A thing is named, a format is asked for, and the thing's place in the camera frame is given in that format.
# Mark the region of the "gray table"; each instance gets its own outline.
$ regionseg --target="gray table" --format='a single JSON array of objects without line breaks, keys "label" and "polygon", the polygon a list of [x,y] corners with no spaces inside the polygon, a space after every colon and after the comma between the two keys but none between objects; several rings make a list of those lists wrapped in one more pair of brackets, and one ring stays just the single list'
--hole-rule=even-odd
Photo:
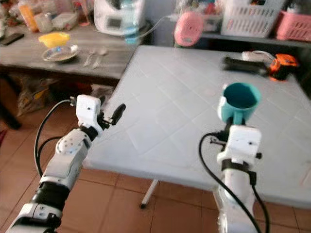
[{"label": "gray table", "polygon": [[[69,63],[57,64],[42,60],[42,53],[47,50],[38,41],[41,33],[31,33],[26,27],[10,28],[7,34],[21,32],[23,39],[0,48],[0,73],[22,72],[40,78],[57,78],[84,83],[96,83],[116,86],[128,62],[136,49],[136,45],[128,45],[121,37],[98,33],[93,27],[76,26],[71,31],[68,44],[76,44],[80,48],[77,58]],[[91,48],[99,50],[108,48],[108,55],[103,57],[99,68],[83,67]]]},{"label": "gray table", "polygon": [[[119,123],[95,139],[84,165],[211,190],[215,181],[198,158],[202,135],[224,129],[217,116],[223,85],[255,85],[262,100],[247,125],[262,133],[258,192],[267,201],[311,207],[311,104],[294,77],[273,82],[223,71],[221,60],[240,53],[152,46],[137,49],[109,100],[111,116],[124,102]],[[219,148],[204,151],[210,168]]]}]

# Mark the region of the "smartphone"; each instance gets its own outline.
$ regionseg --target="smartphone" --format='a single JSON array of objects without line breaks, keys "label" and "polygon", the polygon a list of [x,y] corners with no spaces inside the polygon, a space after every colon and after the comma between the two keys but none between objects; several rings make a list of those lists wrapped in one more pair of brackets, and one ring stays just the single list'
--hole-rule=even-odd
[{"label": "smartphone", "polygon": [[0,46],[7,46],[9,44],[12,44],[14,41],[17,41],[21,38],[24,37],[24,34],[22,33],[14,33],[7,38],[4,38],[3,40],[0,41]]}]

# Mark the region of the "cup handle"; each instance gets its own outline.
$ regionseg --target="cup handle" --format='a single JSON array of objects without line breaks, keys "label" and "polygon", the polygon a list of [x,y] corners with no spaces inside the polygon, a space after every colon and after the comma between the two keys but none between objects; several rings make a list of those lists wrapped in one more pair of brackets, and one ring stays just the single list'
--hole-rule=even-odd
[{"label": "cup handle", "polygon": [[243,122],[243,113],[241,112],[234,112],[233,114],[233,124],[234,125],[242,125]]}]

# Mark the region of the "shelf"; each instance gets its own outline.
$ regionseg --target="shelf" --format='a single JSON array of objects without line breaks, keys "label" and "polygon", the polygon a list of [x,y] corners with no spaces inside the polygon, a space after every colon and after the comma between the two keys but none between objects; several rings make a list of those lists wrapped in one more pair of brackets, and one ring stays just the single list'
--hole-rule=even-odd
[{"label": "shelf", "polygon": [[201,37],[209,38],[209,39],[245,41],[245,42],[250,42],[250,43],[260,43],[260,44],[270,44],[270,45],[280,45],[280,46],[290,46],[290,47],[311,49],[310,42],[300,42],[300,41],[294,41],[294,40],[276,40],[276,39],[270,39],[270,38],[220,35],[218,33],[203,33]]}]

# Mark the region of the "yellow bowl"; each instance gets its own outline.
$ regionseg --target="yellow bowl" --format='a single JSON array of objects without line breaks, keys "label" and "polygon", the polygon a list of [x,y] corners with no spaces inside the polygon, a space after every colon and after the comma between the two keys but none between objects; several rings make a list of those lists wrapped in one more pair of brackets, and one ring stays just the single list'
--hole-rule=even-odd
[{"label": "yellow bowl", "polygon": [[50,33],[39,37],[39,41],[48,48],[66,45],[69,39],[70,35],[67,33]]}]

